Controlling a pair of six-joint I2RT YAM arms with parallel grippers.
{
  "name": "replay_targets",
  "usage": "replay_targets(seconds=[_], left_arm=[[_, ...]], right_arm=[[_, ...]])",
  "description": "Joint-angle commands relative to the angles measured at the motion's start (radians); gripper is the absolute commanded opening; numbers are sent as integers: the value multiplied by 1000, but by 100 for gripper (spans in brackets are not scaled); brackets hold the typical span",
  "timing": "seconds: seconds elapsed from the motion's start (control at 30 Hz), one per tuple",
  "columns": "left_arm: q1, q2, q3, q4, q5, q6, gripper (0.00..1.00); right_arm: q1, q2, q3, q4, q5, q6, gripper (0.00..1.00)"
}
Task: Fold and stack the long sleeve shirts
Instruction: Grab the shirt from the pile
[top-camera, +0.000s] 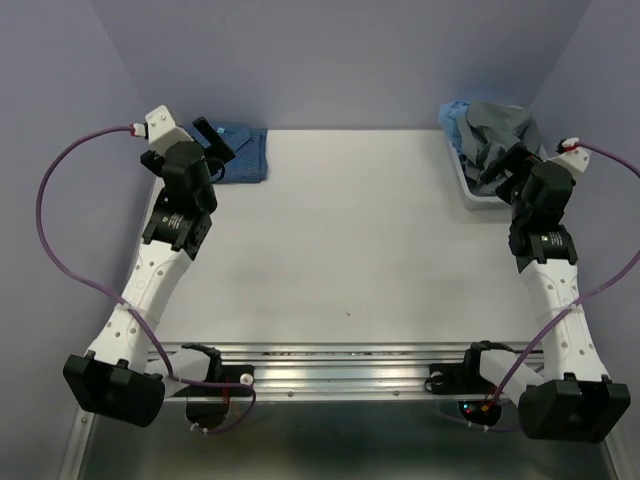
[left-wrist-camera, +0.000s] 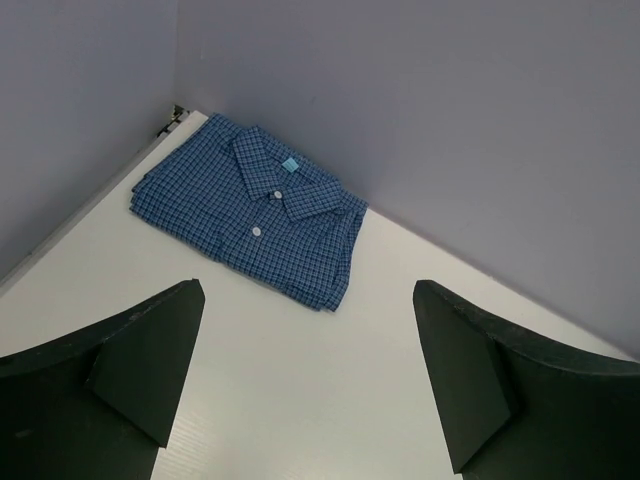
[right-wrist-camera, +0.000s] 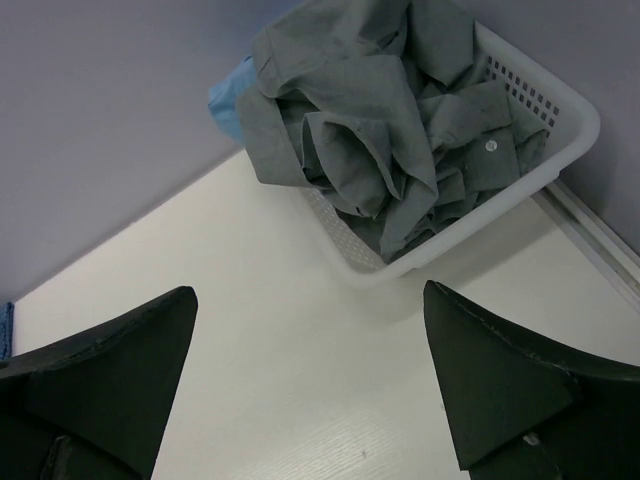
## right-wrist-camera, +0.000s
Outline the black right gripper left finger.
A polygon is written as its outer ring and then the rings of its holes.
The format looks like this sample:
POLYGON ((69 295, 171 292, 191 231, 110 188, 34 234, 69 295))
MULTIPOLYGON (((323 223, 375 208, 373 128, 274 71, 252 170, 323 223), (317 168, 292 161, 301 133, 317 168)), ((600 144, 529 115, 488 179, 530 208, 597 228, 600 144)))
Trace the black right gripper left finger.
POLYGON ((197 310, 181 286, 2 361, 2 478, 150 478, 197 310))

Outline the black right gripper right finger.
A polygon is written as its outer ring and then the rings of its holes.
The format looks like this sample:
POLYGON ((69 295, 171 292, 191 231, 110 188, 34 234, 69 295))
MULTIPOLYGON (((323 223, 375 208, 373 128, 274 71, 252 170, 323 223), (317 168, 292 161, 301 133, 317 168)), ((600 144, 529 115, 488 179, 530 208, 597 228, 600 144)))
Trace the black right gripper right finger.
POLYGON ((639 369, 426 283, 424 323, 456 458, 473 479, 636 479, 639 369))

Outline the grey long sleeve shirt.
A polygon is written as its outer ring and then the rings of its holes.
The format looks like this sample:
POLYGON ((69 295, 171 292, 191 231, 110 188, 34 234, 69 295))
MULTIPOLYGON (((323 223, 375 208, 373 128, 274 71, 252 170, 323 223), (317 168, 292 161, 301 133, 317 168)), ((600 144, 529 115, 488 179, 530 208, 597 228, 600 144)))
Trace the grey long sleeve shirt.
POLYGON ((450 1, 309 1, 252 45, 236 103, 264 184, 312 188, 393 262, 538 167, 544 123, 450 1))

